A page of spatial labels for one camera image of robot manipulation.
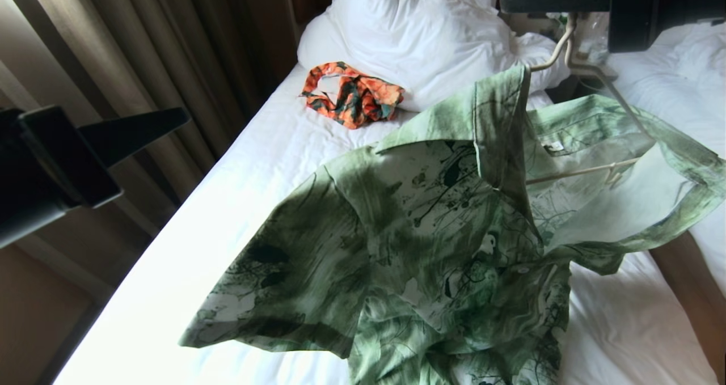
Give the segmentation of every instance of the white bed sheet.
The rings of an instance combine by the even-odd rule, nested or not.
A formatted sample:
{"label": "white bed sheet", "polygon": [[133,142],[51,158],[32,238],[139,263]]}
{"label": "white bed sheet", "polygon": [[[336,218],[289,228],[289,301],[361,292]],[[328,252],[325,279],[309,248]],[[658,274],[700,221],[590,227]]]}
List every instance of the white bed sheet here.
{"label": "white bed sheet", "polygon": [[[645,52],[613,54],[615,86],[645,109],[726,158],[726,27],[689,25],[664,31]],[[726,297],[726,205],[690,228]]]}
{"label": "white bed sheet", "polygon": [[[218,277],[275,204],[317,166],[399,121],[349,131],[304,108],[297,66],[129,272],[55,383],[348,383],[327,352],[270,353],[236,341],[177,341]],[[550,104],[540,93],[529,106]],[[647,253],[599,277],[573,266],[561,383],[716,383],[687,317]]]}

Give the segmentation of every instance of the clothes hanger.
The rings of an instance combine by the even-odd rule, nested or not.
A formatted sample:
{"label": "clothes hanger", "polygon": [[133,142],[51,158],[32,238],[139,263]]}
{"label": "clothes hanger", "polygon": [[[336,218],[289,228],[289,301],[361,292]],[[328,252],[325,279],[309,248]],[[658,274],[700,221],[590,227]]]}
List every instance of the clothes hanger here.
{"label": "clothes hanger", "polygon": [[[545,70],[549,68],[550,66],[555,64],[555,61],[560,56],[560,53],[562,52],[562,48],[565,44],[567,44],[567,49],[565,50],[565,64],[567,67],[570,67],[571,69],[581,69],[581,70],[589,70],[593,72],[597,79],[602,82],[603,85],[606,86],[607,90],[610,91],[610,93],[613,94],[615,97],[615,100],[617,100],[618,104],[624,109],[625,113],[630,116],[631,119],[635,122],[635,124],[638,126],[638,129],[640,129],[640,132],[648,136],[649,138],[653,139],[650,134],[648,134],[648,131],[646,131],[645,127],[643,126],[643,123],[640,122],[638,117],[635,113],[633,113],[633,110],[628,105],[627,101],[623,98],[622,95],[620,95],[620,92],[615,88],[615,86],[612,84],[612,82],[605,76],[605,73],[602,72],[601,68],[594,66],[594,65],[584,65],[581,63],[575,63],[572,61],[572,52],[574,48],[574,32],[577,28],[577,13],[576,12],[570,12],[568,14],[567,18],[567,26],[565,26],[565,33],[562,35],[562,38],[560,41],[558,41],[557,45],[555,45],[555,50],[552,53],[552,57],[550,57],[547,62],[542,63],[541,65],[534,65],[529,67],[529,70],[531,72],[538,72],[540,70]],[[577,176],[577,175],[583,175],[583,174],[589,174],[591,172],[596,171],[604,171],[609,170],[609,174],[607,174],[607,178],[605,180],[606,184],[614,184],[618,179],[621,178],[621,173],[615,173],[615,168],[621,167],[621,166],[628,166],[636,161],[638,161],[639,158],[633,158],[630,160],[625,161],[619,161],[616,163],[612,163],[609,165],[604,166],[596,166],[592,168],[585,168],[584,170],[577,170],[577,171],[570,171],[570,172],[563,172],[560,174],[554,174],[550,176],[543,176],[542,178],[536,178],[536,179],[528,179],[526,181],[526,184],[537,184],[537,183],[545,183],[545,181],[554,181],[555,179],[561,179],[561,178],[568,178],[570,176]]]}

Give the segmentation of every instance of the wall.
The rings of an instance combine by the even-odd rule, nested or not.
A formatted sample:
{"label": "wall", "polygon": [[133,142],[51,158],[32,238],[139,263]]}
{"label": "wall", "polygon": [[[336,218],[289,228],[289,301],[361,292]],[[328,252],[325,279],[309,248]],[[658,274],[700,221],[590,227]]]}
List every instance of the wall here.
{"label": "wall", "polygon": [[0,249],[0,378],[35,383],[91,297],[18,247]]}

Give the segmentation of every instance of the curtain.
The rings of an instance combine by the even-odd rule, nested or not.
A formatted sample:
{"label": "curtain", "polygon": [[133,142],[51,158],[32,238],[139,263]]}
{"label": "curtain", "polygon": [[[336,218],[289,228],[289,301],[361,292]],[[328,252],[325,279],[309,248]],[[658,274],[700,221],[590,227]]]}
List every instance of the curtain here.
{"label": "curtain", "polygon": [[97,302],[112,294],[296,62],[285,0],[250,2],[0,0],[0,105],[58,104],[76,126],[179,106],[192,116],[111,170],[122,197],[15,245]]}

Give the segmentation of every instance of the shirt sleeve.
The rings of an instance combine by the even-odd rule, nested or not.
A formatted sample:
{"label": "shirt sleeve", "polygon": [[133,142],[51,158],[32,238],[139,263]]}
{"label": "shirt sleeve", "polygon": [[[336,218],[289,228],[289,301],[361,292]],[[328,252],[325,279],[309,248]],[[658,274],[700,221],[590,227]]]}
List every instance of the shirt sleeve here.
{"label": "shirt sleeve", "polygon": [[230,264],[180,344],[236,339],[267,351],[347,358],[368,281],[360,219],[321,167]]}

